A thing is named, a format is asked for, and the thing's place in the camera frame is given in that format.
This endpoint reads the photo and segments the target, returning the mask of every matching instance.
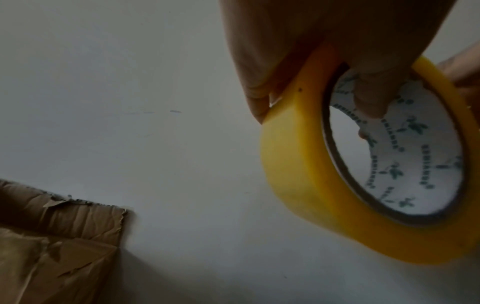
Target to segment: yellow tape roll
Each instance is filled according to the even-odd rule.
[[[333,47],[320,46],[267,115],[261,159],[273,191],[300,217],[399,260],[440,263],[465,254],[480,238],[480,135],[464,100],[427,59],[414,63],[413,70],[457,120],[468,176],[458,210],[445,221],[426,227],[404,225],[360,201],[331,161],[322,132],[322,98],[341,63]]]

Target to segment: torn cardboard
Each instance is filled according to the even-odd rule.
[[[0,180],[0,304],[94,303],[125,213]]]

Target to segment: cardboard box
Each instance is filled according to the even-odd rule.
[[[0,180],[0,304],[94,303],[125,213]]]

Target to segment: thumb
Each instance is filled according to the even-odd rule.
[[[361,73],[353,89],[357,109],[371,118],[382,118],[398,94],[410,67],[395,67],[378,73]]]

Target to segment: white wall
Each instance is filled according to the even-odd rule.
[[[479,10],[426,54],[480,39]],[[0,176],[133,210],[105,302],[480,300],[474,255],[398,262],[272,195],[215,1],[0,0],[0,41]]]

